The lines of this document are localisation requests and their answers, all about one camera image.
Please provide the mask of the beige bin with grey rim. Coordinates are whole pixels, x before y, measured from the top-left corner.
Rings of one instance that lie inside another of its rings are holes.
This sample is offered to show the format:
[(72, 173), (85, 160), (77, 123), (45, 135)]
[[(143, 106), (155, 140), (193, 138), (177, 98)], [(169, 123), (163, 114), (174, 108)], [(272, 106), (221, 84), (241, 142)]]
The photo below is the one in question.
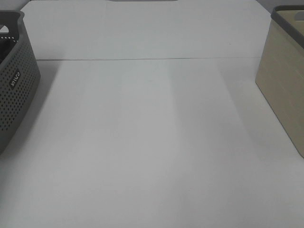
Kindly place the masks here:
[(280, 124), (304, 154), (304, 7), (274, 7), (255, 79)]

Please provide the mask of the grey perforated plastic basket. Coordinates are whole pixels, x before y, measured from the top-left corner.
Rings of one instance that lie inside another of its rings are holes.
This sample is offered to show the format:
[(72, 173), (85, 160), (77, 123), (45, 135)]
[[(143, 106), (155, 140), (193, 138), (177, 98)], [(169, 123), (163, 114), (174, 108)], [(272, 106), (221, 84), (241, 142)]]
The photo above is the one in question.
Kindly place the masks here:
[(2, 10), (0, 24), (0, 151), (20, 126), (35, 96), (40, 71), (23, 21), (24, 13)]

